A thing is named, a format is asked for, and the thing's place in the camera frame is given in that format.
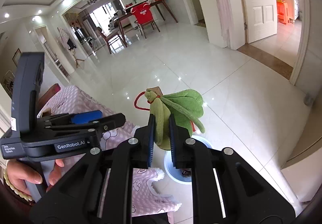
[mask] orange plastic stool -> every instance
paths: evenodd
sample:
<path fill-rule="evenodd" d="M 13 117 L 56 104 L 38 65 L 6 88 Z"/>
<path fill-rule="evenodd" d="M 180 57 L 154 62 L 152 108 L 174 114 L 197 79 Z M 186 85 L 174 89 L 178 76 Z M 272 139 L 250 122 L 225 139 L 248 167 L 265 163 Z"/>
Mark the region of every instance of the orange plastic stool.
<path fill-rule="evenodd" d="M 286 2 L 277 3 L 277 17 L 280 20 L 281 23 L 283 24 L 288 24 L 289 23 L 289 6 L 287 5 Z"/>

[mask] green plush toy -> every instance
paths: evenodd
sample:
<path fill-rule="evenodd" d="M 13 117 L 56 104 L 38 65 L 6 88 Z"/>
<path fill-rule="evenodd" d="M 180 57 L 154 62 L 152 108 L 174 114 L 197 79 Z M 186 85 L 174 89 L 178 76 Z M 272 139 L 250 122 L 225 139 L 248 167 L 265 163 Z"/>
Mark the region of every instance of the green plush toy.
<path fill-rule="evenodd" d="M 163 96 L 147 90 L 144 96 L 148 99 L 150 113 L 156 117 L 156 134 L 154 142 L 163 150 L 170 150 L 169 117 L 174 114 L 177 126 L 184 127 L 192 135 L 191 121 L 204 133 L 205 128 L 198 120 L 203 115 L 203 99 L 195 90 L 184 90 Z"/>

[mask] human hand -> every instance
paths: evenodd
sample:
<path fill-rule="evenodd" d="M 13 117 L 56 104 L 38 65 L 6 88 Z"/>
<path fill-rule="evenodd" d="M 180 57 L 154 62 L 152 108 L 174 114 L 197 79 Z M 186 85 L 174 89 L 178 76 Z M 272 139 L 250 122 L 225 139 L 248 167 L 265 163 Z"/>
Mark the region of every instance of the human hand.
<path fill-rule="evenodd" d="M 55 160 L 54 169 L 49 174 L 49 183 L 50 186 L 48 187 L 47 191 L 56 184 L 56 182 L 62 177 L 61 167 L 64 167 L 64 162 L 62 159 Z M 9 160 L 7 164 L 7 174 L 9 181 L 11 182 L 14 187 L 23 193 L 26 193 L 31 196 L 30 191 L 28 190 L 25 181 L 34 184 L 41 184 L 42 177 L 41 175 L 17 160 Z"/>

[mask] metal screw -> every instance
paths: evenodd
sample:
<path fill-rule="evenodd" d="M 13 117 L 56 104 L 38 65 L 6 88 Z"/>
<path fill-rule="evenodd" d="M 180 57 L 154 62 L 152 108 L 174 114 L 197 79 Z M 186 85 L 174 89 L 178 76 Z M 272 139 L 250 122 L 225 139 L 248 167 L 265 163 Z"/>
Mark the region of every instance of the metal screw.
<path fill-rule="evenodd" d="M 139 140 L 137 139 L 137 138 L 130 138 L 129 140 L 128 140 L 128 143 L 130 143 L 130 144 L 137 144 L 139 142 Z"/>
<path fill-rule="evenodd" d="M 226 155 L 232 155 L 234 153 L 234 150 L 232 148 L 225 148 L 223 150 L 223 153 L 225 153 Z"/>
<path fill-rule="evenodd" d="M 96 154 L 99 154 L 99 152 L 100 152 L 100 149 L 98 147 L 91 148 L 91 154 L 96 155 Z"/>
<path fill-rule="evenodd" d="M 194 145 L 196 143 L 196 140 L 193 138 L 186 139 L 186 143 L 188 145 Z"/>

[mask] white label sticker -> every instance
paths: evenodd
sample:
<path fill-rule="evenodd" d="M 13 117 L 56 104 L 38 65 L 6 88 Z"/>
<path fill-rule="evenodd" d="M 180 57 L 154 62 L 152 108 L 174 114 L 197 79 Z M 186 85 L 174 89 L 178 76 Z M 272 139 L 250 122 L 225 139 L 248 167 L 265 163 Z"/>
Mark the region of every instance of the white label sticker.
<path fill-rule="evenodd" d="M 11 129 L 13 131 L 17 131 L 17 126 L 16 126 L 16 118 L 11 117 Z"/>

